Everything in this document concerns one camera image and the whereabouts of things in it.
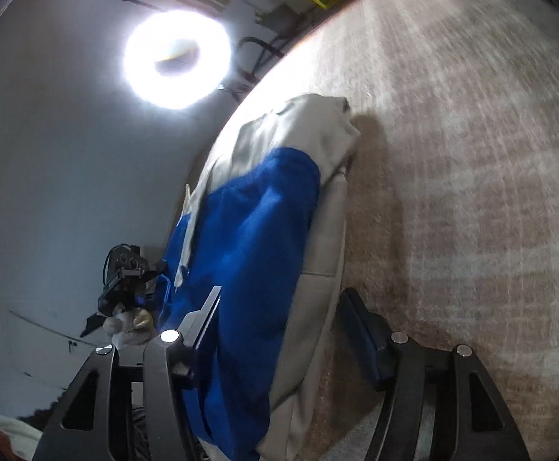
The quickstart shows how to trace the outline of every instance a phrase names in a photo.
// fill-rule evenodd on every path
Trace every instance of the white fabric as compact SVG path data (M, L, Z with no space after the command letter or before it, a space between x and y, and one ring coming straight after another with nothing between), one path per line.
M225 129L211 149L200 182L188 202L186 212L192 213L192 224L208 192L247 173L275 147L302 150L320 169L318 206L269 393L270 425L257 447L261 459L266 461L293 461L305 441L313 415L343 270L348 184L342 163L359 138L359 132L348 119L345 99L305 95L256 121ZM186 231L184 265L190 254L185 244L189 238ZM203 445L214 461L226 460L215 446Z

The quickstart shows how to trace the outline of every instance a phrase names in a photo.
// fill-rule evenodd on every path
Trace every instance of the beige carpet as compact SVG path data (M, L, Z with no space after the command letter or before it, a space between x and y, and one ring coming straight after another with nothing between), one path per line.
M544 0L358 0L244 101L241 123L344 95L344 285L433 347L472 345L534 461L559 453L559 13ZM379 402L339 328L307 447L332 450Z

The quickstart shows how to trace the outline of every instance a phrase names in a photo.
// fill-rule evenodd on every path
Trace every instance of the ceiling light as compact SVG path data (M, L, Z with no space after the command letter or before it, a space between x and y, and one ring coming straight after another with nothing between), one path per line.
M166 67L170 62L180 67ZM158 13L142 22L124 55L133 90L167 109L183 109L210 94L226 76L229 63L230 42L222 25L184 10Z

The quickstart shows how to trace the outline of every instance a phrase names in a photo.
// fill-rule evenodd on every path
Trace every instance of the silver bolt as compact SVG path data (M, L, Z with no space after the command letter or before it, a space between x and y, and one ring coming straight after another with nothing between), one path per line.
M98 347L96 348L96 353L98 355L107 355L109 353L111 353L111 350L113 349L113 345L108 344L106 347Z
M391 340L393 340L395 343L403 345L404 343L408 343L408 335L404 332L395 331L391 335Z
M461 343L461 345L457 345L457 353L461 357L469 357L472 354L472 350L468 345Z
M179 339L179 331L167 329L160 334L160 339L164 341L164 343L173 343Z

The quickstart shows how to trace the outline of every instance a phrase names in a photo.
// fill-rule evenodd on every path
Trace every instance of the blue cloth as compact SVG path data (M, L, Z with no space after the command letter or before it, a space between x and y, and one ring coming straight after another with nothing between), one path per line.
M319 183L308 155L274 149L206 197L179 289L173 281L189 216L179 221L166 251L168 271L155 292L161 330L176 329L213 286L222 286L211 379L185 392L184 400L194 434L232 461L259 459L254 448L269 426L269 390Z

